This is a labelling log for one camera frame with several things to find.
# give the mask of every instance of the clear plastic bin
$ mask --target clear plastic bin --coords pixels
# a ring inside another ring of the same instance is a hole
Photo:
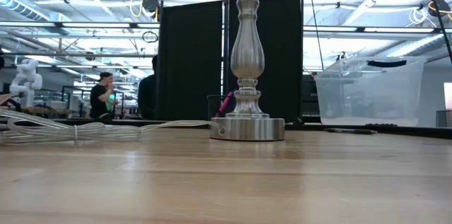
[[[424,57],[342,59],[316,76],[323,124],[416,126]]]

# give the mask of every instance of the black partition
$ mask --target black partition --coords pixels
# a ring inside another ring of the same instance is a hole
[[[206,119],[221,90],[222,1],[163,8],[155,119]]]
[[[293,122],[300,113],[302,21],[300,0],[259,0],[257,28],[266,59],[258,78],[259,105],[272,118]],[[239,29],[237,0],[230,2],[230,52]],[[229,72],[229,90],[238,88]]]

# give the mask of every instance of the silver lamp base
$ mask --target silver lamp base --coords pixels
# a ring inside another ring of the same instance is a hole
[[[279,141],[284,140],[284,119],[271,118],[212,118],[225,128],[221,134],[210,128],[210,137],[234,141]]]

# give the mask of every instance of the workbench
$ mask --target workbench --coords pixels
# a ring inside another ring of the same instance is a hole
[[[0,223],[452,222],[452,141],[157,129],[137,143],[0,146]]]

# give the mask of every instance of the man in black shirt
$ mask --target man in black shirt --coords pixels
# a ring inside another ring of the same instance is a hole
[[[91,89],[90,102],[92,118],[108,117],[109,110],[107,103],[117,105],[117,100],[110,100],[110,94],[113,92],[113,74],[102,72],[100,74],[99,84]]]
[[[155,74],[157,73],[157,60],[158,56],[156,55],[153,57],[154,74],[141,80],[138,87],[138,107],[144,119],[154,119],[155,116]]]

